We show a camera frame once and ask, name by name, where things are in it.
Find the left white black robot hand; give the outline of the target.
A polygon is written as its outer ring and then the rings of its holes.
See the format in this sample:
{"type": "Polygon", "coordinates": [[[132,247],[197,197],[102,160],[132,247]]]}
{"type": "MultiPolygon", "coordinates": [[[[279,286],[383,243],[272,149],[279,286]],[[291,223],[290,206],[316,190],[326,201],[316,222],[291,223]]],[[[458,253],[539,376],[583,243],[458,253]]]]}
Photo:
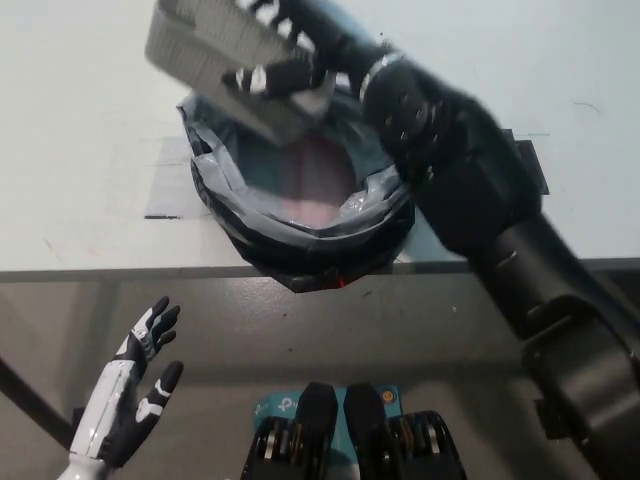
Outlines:
{"type": "Polygon", "coordinates": [[[176,338],[180,307],[167,296],[148,308],[105,365],[80,417],[62,479],[107,479],[122,468],[160,420],[183,373],[171,362],[147,395],[137,389],[162,347],[176,338]]]}

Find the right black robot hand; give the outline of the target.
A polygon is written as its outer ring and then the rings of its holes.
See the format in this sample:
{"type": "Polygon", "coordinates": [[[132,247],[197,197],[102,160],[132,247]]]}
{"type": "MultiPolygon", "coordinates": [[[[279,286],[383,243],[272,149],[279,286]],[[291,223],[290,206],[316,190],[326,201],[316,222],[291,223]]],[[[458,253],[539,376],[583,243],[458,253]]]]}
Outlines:
{"type": "Polygon", "coordinates": [[[287,60],[225,72],[221,81],[231,90],[278,99],[315,90],[328,74],[344,73],[358,92],[371,67],[385,54],[381,45],[329,1],[254,1],[247,12],[257,18],[269,6],[274,11],[267,28],[292,45],[305,37],[311,47],[287,60]]]}

